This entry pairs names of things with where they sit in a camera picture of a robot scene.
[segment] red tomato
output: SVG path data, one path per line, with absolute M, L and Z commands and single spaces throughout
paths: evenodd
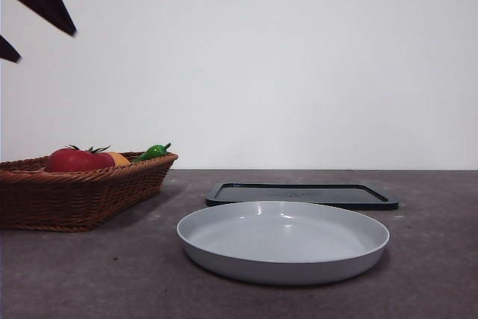
M 114 166 L 114 159 L 108 153 L 82 151 L 77 147 L 59 149 L 53 152 L 46 162 L 46 172 L 91 171 Z

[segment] round plate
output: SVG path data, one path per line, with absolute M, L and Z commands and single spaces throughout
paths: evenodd
M 390 239 L 363 214 L 303 202 L 239 202 L 193 212 L 177 227 L 197 264 L 231 278 L 310 285 L 356 276 Z

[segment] concrete surface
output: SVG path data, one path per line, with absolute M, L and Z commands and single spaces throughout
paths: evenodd
M 311 287 L 223 278 L 176 224 L 218 181 L 360 182 L 396 197 L 363 212 L 391 242 L 372 270 Z M 4 230 L 1 313 L 14 318 L 478 318 L 478 172 L 172 170 L 162 192 L 77 234 Z

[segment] black tray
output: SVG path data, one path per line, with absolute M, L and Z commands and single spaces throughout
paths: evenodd
M 398 201 L 365 185 L 287 185 L 268 183 L 217 183 L 206 204 L 253 201 L 289 201 L 318 203 L 352 210 L 391 210 L 398 208 Z

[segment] wicker basket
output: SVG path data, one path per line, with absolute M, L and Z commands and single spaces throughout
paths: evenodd
M 127 159 L 141 152 L 124 152 Z M 0 163 L 0 228 L 86 232 L 157 194 L 177 155 L 71 173 L 41 171 L 48 156 Z

